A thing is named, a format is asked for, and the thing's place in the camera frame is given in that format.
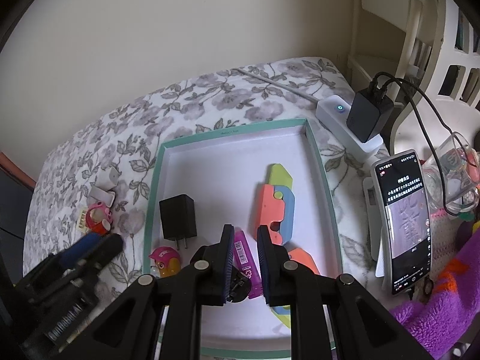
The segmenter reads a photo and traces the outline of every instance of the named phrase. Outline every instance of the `pink cap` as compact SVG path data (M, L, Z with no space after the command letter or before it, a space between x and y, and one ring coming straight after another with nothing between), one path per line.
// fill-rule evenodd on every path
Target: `pink cap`
M158 261L164 263L166 266L172 258L176 258L178 259L178 261L180 261L179 253L169 246L157 247L148 257L155 260L156 262Z

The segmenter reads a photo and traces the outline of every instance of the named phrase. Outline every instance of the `purple plush blanket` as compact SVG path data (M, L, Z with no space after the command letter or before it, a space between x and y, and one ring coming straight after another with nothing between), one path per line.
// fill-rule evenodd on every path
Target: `purple plush blanket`
M391 312L435 358L447 352L480 309L480 231L440 273L427 304L410 301Z

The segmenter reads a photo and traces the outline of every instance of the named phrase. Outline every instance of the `barcode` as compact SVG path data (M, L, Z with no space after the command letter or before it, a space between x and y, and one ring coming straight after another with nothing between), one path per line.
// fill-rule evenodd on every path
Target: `barcode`
M242 241L237 241L235 243L235 249L237 250L238 258L240 259L240 264L248 263L247 255L243 249Z

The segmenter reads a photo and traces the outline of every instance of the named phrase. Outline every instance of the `smartphone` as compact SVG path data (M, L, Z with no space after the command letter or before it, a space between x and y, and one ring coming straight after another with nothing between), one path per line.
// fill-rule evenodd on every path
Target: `smartphone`
M382 217L384 285L396 295L431 268L430 215L417 153L408 150L377 161L371 177Z

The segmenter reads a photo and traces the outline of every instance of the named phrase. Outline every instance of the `floral tablecloth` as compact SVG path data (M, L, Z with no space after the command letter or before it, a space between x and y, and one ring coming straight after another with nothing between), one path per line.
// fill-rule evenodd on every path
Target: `floral tablecloth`
M354 93L325 58L293 58L243 69L301 90L318 99L339 95L351 103ZM114 189L113 231L125 241L121 253L100 274L98 314L141 273L143 228L159 145L174 138L246 123L306 117L314 129L332 191L345 272L352 273L382 302L374 276L361 164L315 118L316 102L237 70L223 70L171 84L117 108L86 126L46 158L28 214L23 273L49 253L69 247L81 207L100 169L120 172ZM386 155L383 148L378 157Z

